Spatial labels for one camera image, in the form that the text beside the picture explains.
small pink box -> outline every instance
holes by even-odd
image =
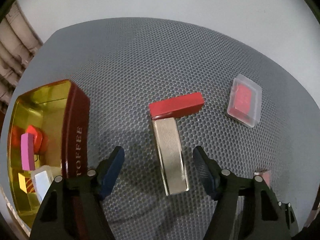
[[[34,135],[31,133],[24,133],[21,135],[21,163],[24,171],[34,171],[36,169],[33,139]]]

clear plastic case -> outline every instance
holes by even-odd
[[[260,122],[262,88],[251,79],[239,74],[230,92],[227,113],[248,127]]]

silver screw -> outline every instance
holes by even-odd
[[[257,182],[262,182],[262,181],[263,181],[263,178],[260,177],[260,176],[255,176],[254,179],[255,179]]]
[[[57,176],[57,177],[55,177],[55,178],[54,178],[54,181],[55,181],[55,182],[60,182],[60,181],[62,181],[62,176]]]
[[[225,176],[229,176],[229,175],[230,175],[230,171],[227,170],[227,169],[223,169],[223,170],[221,171],[221,173],[222,173],[223,175],[225,175]]]
[[[88,176],[94,176],[94,175],[96,175],[96,171],[95,170],[89,170],[88,172],[87,172],[87,175]]]

gray table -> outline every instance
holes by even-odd
[[[225,116],[239,73],[262,87],[261,122],[253,129]],[[254,49],[196,25],[149,18],[86,22],[57,31],[16,88],[0,141],[0,183],[12,200],[6,166],[10,115],[18,95],[63,78],[91,99],[88,165],[116,145],[126,160],[103,206],[117,239],[202,239],[215,203],[192,163],[201,145],[237,175],[272,169],[278,199],[291,202],[300,228],[320,181],[319,108],[282,67]],[[190,190],[166,197],[148,104],[200,91],[205,106],[177,120]]]

white wall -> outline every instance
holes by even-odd
[[[18,0],[43,41],[76,23],[154,17],[219,31],[290,72],[320,106],[320,26],[303,0]]]

